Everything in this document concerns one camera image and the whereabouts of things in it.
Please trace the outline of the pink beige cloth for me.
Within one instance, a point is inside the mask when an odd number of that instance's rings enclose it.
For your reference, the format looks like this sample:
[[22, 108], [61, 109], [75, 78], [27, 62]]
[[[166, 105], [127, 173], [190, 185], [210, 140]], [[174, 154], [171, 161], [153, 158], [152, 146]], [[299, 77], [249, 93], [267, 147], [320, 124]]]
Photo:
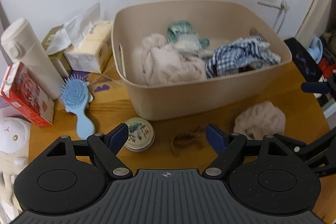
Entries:
[[285, 132], [285, 114], [270, 101], [249, 107], [235, 119], [234, 133], [251, 140], [261, 140], [265, 135]]
[[148, 86], [206, 79], [205, 62], [196, 55], [180, 53], [161, 34], [142, 40], [141, 65]]

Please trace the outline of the small brown hair clip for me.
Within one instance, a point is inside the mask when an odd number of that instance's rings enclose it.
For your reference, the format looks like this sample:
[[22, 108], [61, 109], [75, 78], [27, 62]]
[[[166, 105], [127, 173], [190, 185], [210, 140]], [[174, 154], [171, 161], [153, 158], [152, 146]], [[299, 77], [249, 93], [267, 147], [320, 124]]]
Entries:
[[201, 127], [198, 126], [193, 132], [175, 134], [170, 137], [170, 148], [175, 156], [179, 156], [179, 149], [195, 144], [199, 149], [205, 145], [201, 141]]

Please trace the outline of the blue checkered cloth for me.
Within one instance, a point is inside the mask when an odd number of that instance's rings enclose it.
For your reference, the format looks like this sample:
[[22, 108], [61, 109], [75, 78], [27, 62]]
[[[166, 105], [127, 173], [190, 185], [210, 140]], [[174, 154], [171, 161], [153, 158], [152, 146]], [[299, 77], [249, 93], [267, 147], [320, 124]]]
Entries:
[[270, 43], [260, 35], [238, 38], [214, 51], [206, 62], [208, 79], [233, 75], [246, 68], [262, 69], [281, 62], [281, 57], [270, 50]]

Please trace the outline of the green checkered cloth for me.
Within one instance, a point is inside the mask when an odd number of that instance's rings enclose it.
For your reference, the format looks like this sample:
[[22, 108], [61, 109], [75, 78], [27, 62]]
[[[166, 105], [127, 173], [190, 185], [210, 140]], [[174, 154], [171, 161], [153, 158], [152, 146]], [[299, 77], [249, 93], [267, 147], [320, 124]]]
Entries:
[[173, 22], [168, 26], [167, 41], [177, 51], [193, 54], [204, 51], [210, 45], [209, 39], [201, 38], [187, 20]]

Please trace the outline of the round decorated tin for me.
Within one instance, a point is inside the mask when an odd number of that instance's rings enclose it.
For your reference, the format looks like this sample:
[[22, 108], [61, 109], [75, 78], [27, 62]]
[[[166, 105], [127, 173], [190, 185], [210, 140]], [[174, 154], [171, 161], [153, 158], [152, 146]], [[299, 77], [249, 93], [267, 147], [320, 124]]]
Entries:
[[142, 152], [150, 148], [155, 141], [153, 126], [140, 117], [130, 118], [125, 124], [128, 127], [128, 139], [125, 147], [133, 152]]

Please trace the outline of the purple floral table mat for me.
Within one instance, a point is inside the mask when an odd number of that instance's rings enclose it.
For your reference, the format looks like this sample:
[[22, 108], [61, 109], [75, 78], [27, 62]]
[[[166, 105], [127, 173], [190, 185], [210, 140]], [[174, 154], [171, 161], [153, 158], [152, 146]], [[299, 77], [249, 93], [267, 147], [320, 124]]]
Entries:
[[89, 82], [89, 90], [91, 93], [124, 86], [123, 80], [116, 71], [113, 56], [110, 57], [101, 73], [72, 71], [71, 76], [80, 77], [84, 81]]

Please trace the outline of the blue hair brush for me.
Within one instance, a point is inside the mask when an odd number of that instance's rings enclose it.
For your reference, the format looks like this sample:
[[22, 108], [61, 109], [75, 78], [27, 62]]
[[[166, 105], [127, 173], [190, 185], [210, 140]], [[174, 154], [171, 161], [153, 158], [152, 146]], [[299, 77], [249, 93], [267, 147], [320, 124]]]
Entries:
[[93, 100], [87, 82], [78, 76], [68, 77], [60, 89], [59, 99], [67, 112], [77, 116], [76, 133], [78, 137], [85, 140], [93, 135], [95, 126], [85, 114], [87, 105]]

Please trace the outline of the white sheep plush toy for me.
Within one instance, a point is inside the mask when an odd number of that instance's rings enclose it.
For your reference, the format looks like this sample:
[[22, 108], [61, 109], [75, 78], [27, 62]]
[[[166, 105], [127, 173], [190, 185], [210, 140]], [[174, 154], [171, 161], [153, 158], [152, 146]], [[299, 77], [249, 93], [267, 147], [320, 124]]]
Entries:
[[1, 119], [1, 203], [20, 211], [14, 194], [18, 174], [29, 164], [31, 124], [21, 118]]

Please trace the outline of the small yellow green box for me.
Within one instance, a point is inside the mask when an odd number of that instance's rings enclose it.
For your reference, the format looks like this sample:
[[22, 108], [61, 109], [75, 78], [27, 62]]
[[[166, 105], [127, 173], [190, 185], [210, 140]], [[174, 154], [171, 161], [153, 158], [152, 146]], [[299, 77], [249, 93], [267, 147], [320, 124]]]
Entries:
[[[63, 26], [57, 26], [57, 27], [51, 28], [49, 33], [45, 36], [45, 38], [41, 42], [41, 45], [45, 51], [48, 50], [48, 48], [50, 47], [51, 42], [54, 39], [56, 32], [58, 30], [61, 30], [62, 27]], [[58, 73], [61, 75], [61, 77], [66, 78], [71, 74], [72, 69], [66, 57], [64, 56], [63, 50], [58, 53], [54, 53], [53, 55], [48, 54], [48, 56], [52, 64], [58, 71]]]

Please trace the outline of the red carton box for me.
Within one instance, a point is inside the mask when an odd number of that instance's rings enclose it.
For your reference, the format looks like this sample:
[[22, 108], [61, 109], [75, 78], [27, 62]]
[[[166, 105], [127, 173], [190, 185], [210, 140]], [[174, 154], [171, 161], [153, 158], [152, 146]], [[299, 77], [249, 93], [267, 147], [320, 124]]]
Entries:
[[54, 102], [23, 63], [7, 68], [1, 83], [1, 97], [36, 126], [53, 125]]

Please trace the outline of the tissue pack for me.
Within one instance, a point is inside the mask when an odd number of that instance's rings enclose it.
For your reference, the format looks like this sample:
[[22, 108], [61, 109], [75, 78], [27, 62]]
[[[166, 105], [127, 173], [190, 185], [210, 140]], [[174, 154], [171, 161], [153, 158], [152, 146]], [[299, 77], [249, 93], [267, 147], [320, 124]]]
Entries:
[[101, 73], [112, 54], [113, 21], [102, 20], [100, 3], [62, 24], [46, 50], [63, 50], [72, 71]]

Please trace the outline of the beige plastic storage bin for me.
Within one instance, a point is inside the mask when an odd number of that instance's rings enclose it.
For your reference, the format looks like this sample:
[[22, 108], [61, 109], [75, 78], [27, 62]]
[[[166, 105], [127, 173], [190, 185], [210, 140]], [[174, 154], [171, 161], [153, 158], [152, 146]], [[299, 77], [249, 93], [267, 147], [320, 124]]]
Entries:
[[[202, 81], [148, 86], [142, 75], [141, 42], [150, 34], [165, 34], [170, 23], [187, 20], [216, 49], [252, 30], [277, 53], [277, 65]], [[146, 3], [120, 10], [114, 19], [112, 49], [116, 71], [124, 81], [136, 113], [159, 121], [210, 111], [262, 92], [291, 62], [284, 41], [260, 17], [243, 5], [213, 0]]]

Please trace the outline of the white thermos bottle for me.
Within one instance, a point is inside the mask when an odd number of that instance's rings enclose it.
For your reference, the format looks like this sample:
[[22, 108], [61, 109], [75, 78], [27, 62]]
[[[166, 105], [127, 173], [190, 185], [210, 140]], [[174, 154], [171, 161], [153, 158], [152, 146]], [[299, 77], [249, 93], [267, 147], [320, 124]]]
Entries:
[[1, 35], [1, 44], [12, 62], [21, 62], [52, 99], [60, 95], [63, 79], [37, 38], [30, 22], [17, 19]]

